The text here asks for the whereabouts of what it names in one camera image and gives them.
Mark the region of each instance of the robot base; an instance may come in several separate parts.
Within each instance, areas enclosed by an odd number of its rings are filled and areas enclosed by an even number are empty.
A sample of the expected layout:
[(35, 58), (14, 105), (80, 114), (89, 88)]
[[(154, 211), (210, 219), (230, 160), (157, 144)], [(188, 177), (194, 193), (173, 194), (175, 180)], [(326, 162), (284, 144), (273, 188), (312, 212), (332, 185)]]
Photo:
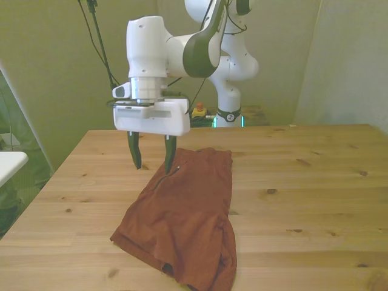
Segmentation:
[(214, 121), (214, 127), (244, 127), (244, 118), (240, 115), (233, 122), (227, 122), (224, 118), (217, 115)]

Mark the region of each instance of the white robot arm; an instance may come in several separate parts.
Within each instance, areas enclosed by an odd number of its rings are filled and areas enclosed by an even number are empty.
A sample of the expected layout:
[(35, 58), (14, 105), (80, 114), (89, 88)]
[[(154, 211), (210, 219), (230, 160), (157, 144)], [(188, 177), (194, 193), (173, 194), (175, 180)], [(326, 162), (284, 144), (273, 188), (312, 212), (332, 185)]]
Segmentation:
[[(139, 132), (165, 135), (166, 172), (176, 149), (176, 137), (190, 130), (189, 101), (166, 99), (167, 77), (209, 78), (218, 92), (218, 124), (240, 122), (240, 94), (228, 81), (254, 77), (258, 63), (246, 50), (244, 15), (253, 0), (185, 0), (189, 15), (201, 22), (201, 31), (172, 36), (160, 16), (129, 21), (127, 57), (129, 81), (115, 89), (115, 126), (128, 132), (135, 166), (141, 167)], [(221, 57), (221, 49), (230, 56)]]

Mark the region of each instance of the wood knot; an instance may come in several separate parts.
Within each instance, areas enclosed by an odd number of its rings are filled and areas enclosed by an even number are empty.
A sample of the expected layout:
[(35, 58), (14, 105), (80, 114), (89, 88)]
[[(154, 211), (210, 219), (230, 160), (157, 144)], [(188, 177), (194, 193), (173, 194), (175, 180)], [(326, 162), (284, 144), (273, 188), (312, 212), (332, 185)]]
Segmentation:
[(232, 209), (229, 210), (229, 215), (239, 215), (237, 211), (234, 211)]
[(112, 279), (113, 277), (117, 276), (117, 274), (120, 272), (119, 269), (112, 269), (108, 273), (108, 278)]
[(287, 232), (296, 232), (296, 233), (301, 233), (303, 229), (287, 229)]
[(334, 213), (332, 214), (334, 217), (339, 217), (339, 218), (352, 218), (354, 215), (351, 213)]
[(296, 161), (300, 162), (304, 166), (311, 167), (311, 164), (304, 159), (296, 159)]
[(269, 195), (273, 195), (273, 194), (276, 194), (277, 193), (277, 189), (268, 189), (267, 190), (267, 194)]

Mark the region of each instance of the black band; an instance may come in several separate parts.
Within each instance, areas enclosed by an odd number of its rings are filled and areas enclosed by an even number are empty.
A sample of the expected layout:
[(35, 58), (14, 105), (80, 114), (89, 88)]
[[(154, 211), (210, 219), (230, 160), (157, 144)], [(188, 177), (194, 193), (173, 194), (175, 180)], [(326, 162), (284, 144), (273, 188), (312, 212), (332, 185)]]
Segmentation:
[(241, 115), (241, 108), (233, 112), (226, 112), (222, 111), (221, 109), (218, 109), (217, 114), (220, 117), (224, 118), (226, 122), (235, 122), (237, 117)]
[(249, 1), (251, 0), (237, 0), (236, 2), (237, 14), (239, 14), (240, 16), (244, 16), (252, 10), (249, 7)]
[(214, 13), (210, 15), (211, 13), (208, 12), (208, 17), (211, 17), (209, 25), (187, 41), (183, 50), (183, 67), (190, 77), (208, 78), (217, 69), (218, 65), (215, 67), (210, 60), (209, 45), (217, 33), (221, 33), (223, 37), (226, 22), (223, 24), (222, 20), (226, 17), (226, 11), (226, 0), (216, 0)]

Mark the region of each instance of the green wall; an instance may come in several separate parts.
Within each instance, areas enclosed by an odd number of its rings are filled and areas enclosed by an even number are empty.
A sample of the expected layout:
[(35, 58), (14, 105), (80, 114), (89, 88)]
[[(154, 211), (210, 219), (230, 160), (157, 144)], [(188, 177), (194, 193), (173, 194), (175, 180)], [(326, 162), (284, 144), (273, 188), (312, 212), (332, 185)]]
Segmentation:
[(387, 0), (323, 0), (295, 122), (388, 132)]
[[(157, 14), (156, 2), (99, 0), (96, 10), (111, 70), (125, 82), (128, 20)], [(55, 170), (88, 130), (113, 129), (109, 80), (77, 0), (1, 0), (0, 42), (2, 70)]]

